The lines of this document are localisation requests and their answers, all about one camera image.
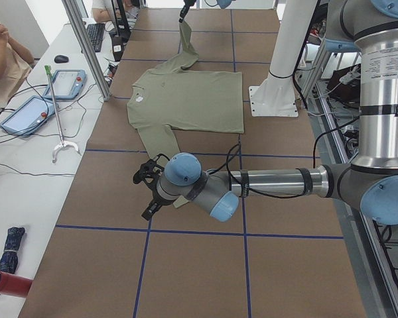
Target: blue and white device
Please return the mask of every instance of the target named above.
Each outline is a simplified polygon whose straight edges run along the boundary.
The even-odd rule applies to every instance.
[[[53,102],[32,96],[13,111],[1,124],[6,133],[29,136],[39,129],[54,114]]]
[[[57,101],[71,101],[78,96],[86,81],[83,70],[56,70],[52,76],[54,95]],[[43,97],[52,99],[50,86],[46,86]]]

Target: brown tiled surface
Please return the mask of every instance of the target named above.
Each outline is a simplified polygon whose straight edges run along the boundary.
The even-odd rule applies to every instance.
[[[247,317],[243,237],[152,233],[138,318]]]
[[[342,240],[248,238],[252,317],[364,318]]]
[[[145,70],[177,53],[178,14],[142,10],[21,317],[365,317],[330,200],[248,197],[226,223],[191,203],[163,207],[152,223],[141,218],[152,195],[132,177],[147,155],[125,104]],[[243,72],[247,101],[247,87],[267,76],[275,12],[192,10],[187,20],[200,60],[213,61],[192,70]],[[249,170],[312,166],[305,111],[252,117],[245,103],[244,114],[232,170],[240,161]],[[175,135],[203,169],[220,166],[239,138]]]
[[[127,317],[145,233],[55,229],[20,318]]]

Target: red cylinder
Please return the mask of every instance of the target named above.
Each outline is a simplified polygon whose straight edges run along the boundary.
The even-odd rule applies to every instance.
[[[0,271],[0,293],[3,295],[26,298],[32,283],[28,278]]]

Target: blue joint cap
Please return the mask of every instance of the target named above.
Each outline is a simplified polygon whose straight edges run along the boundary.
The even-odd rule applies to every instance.
[[[371,3],[384,15],[398,19],[398,0],[371,0]]]
[[[226,222],[230,219],[239,205],[239,198],[236,195],[228,191],[223,197],[215,204],[211,211],[211,216],[216,218],[220,222]]]
[[[333,53],[359,52],[360,49],[352,41],[326,39],[326,51]]]
[[[363,195],[361,212],[374,221],[386,225],[398,224],[398,176],[391,176],[373,184]]]
[[[194,184],[202,174],[199,160],[192,154],[181,152],[171,158],[165,166],[165,177],[176,186]]]
[[[220,6],[221,9],[225,9],[229,5],[231,5],[232,0],[217,0],[217,4]]]

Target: person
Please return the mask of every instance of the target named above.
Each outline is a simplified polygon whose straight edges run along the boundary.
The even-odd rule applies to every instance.
[[[32,63],[31,52],[0,24],[0,102],[7,102],[17,92],[29,75]]]
[[[109,11],[106,9],[107,6],[105,5],[105,1],[106,0],[93,0],[92,15],[97,23],[108,22],[112,20],[109,16]],[[113,0],[113,4],[118,10],[118,4],[116,0]],[[137,15],[139,14],[140,10],[139,0],[123,0],[123,4],[127,19],[137,19]]]

